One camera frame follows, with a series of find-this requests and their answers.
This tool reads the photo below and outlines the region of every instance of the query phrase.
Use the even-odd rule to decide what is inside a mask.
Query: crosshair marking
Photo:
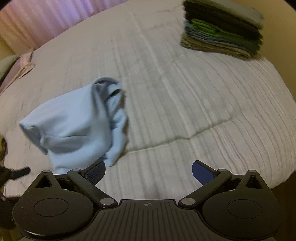
[[[150,206],[152,205],[152,203],[150,203],[150,202],[146,202],[146,203],[144,203],[144,205],[145,205],[146,207],[150,207]]]

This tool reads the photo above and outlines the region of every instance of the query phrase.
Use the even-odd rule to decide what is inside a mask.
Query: floor
[[[283,222],[276,235],[278,241],[296,240],[296,172],[272,189],[283,209]]]

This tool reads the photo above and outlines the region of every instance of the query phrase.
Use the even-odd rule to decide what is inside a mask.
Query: metal pivot screw
[[[114,202],[115,202],[114,199],[109,198],[109,197],[105,197],[105,198],[100,200],[100,203],[103,204],[103,205],[111,205]]]
[[[193,205],[195,203],[195,200],[193,198],[187,197],[183,198],[181,200],[181,203],[183,203],[184,205]]]

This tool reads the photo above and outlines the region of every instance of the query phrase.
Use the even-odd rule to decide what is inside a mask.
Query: pink curtain
[[[127,0],[12,0],[0,11],[0,36],[18,54]]]

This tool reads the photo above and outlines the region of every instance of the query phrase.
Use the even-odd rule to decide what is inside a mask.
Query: white comforter
[[[18,123],[41,103],[100,76],[125,89],[129,143],[97,185],[112,197],[176,198],[200,183],[198,159],[234,174],[258,170],[274,187],[296,169],[296,105],[266,59],[243,61],[180,46],[181,0],[129,0],[67,30],[35,51],[36,67],[0,96],[5,166],[30,166],[5,195],[22,194],[44,169]]]

